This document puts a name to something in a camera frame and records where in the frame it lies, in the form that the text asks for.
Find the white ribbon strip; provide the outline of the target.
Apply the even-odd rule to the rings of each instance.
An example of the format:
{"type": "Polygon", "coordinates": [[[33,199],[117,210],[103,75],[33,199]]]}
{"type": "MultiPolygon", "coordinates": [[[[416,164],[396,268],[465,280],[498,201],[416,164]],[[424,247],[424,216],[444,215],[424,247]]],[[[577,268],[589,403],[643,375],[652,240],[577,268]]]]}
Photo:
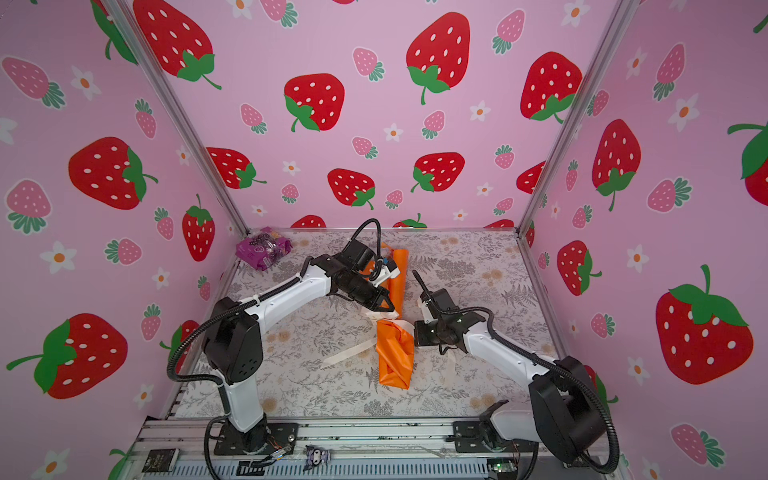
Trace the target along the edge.
{"type": "MultiPolygon", "coordinates": [[[[397,311],[388,312],[388,313],[366,313],[366,316],[374,325],[377,325],[379,321],[386,320],[394,323],[396,326],[398,326],[405,332],[411,335],[414,334],[414,325],[407,320],[398,319],[397,311]]],[[[339,353],[326,357],[321,363],[321,368],[322,369],[329,368],[333,365],[343,362],[351,357],[354,357],[360,354],[361,352],[364,352],[366,350],[369,350],[375,347],[376,344],[377,344],[376,337],[373,337],[372,339],[365,340],[362,343],[359,343],[353,347],[342,350],[339,353]]]]}

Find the orange wrapping paper sheet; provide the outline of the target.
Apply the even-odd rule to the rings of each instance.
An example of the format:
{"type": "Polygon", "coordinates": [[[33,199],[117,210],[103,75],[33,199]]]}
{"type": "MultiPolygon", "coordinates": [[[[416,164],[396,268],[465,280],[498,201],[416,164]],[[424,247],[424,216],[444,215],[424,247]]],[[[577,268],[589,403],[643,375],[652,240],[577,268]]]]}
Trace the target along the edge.
{"type": "Polygon", "coordinates": [[[415,347],[413,326],[403,319],[409,254],[395,249],[391,259],[400,274],[384,282],[395,307],[393,312],[373,314],[376,321],[376,351],[379,355],[379,383],[407,390],[413,375],[415,347]]]}

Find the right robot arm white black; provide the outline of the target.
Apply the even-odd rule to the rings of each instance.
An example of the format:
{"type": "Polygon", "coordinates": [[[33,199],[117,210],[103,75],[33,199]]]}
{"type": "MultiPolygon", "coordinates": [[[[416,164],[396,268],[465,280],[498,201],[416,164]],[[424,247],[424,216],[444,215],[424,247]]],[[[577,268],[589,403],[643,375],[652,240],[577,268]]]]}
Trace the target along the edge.
{"type": "Polygon", "coordinates": [[[515,412],[506,401],[488,407],[468,440],[489,451],[515,441],[542,444],[565,464],[584,462],[600,474],[619,466],[620,445],[608,408],[584,365],[571,356],[539,356],[498,332],[494,312],[483,306],[459,307],[445,289],[431,290],[418,272],[424,319],[414,323],[415,345],[436,347],[444,355],[460,351],[499,369],[528,389],[531,412],[515,412]]]}

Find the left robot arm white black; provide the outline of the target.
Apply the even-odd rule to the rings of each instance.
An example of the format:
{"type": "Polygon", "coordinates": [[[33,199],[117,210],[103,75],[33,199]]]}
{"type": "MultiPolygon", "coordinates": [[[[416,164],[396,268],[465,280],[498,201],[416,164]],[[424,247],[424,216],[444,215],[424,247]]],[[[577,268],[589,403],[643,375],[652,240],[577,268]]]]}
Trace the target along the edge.
{"type": "Polygon", "coordinates": [[[168,378],[179,383],[214,383],[224,409],[218,419],[222,432],[233,433],[245,453],[259,454],[270,443],[270,427],[257,399],[256,381],[264,358],[264,333],[304,305],[326,296],[338,296],[374,313],[395,311],[383,283],[396,278],[399,269],[381,254],[381,234],[380,222],[370,218],[340,252],[307,257],[289,280],[239,302],[224,298],[209,320],[171,350],[168,378]],[[203,353],[213,372],[183,375],[176,371],[177,364],[197,338],[202,339],[203,353]]]}

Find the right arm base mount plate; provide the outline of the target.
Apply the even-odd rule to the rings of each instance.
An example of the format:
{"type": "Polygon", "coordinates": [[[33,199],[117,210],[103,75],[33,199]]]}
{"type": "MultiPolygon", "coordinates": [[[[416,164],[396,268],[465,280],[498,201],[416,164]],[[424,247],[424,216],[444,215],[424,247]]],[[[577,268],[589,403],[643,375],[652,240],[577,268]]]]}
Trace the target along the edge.
{"type": "Polygon", "coordinates": [[[513,439],[505,440],[497,434],[489,422],[464,420],[452,423],[452,434],[446,439],[459,453],[522,453],[532,452],[537,442],[513,439]]]}

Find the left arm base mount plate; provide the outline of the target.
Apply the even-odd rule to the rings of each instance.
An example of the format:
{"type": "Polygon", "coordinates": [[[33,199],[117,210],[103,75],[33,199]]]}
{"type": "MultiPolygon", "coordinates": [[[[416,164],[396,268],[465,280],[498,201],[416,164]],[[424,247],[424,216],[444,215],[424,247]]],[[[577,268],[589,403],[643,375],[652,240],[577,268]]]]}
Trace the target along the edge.
{"type": "Polygon", "coordinates": [[[230,421],[221,427],[214,447],[217,456],[291,454],[298,437],[298,423],[261,422],[248,432],[239,431],[230,421]]]}

